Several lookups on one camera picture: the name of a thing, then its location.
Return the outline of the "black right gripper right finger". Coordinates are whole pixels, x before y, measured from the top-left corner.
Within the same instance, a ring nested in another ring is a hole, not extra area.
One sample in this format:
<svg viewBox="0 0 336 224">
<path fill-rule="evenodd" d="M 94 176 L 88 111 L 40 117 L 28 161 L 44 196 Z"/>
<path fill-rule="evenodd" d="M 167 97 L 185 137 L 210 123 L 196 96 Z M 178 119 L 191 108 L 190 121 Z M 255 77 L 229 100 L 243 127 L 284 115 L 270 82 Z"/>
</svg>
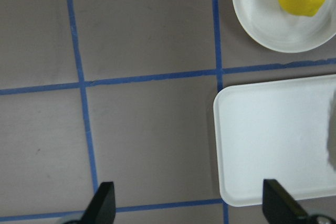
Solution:
<svg viewBox="0 0 336 224">
<path fill-rule="evenodd" d="M 262 190 L 263 214 L 268 223 L 315 223 L 315 217 L 309 215 L 276 179 L 264 179 Z"/>
</svg>

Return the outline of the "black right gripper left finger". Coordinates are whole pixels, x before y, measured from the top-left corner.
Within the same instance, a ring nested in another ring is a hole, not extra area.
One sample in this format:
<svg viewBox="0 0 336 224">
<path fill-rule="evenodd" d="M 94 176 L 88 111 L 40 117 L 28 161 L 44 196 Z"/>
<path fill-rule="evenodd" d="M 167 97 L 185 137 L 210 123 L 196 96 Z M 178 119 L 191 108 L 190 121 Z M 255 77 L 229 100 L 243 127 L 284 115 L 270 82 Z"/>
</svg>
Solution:
<svg viewBox="0 0 336 224">
<path fill-rule="evenodd" d="M 116 199 L 113 182 L 103 182 L 81 217 L 81 223 L 114 223 Z"/>
</svg>

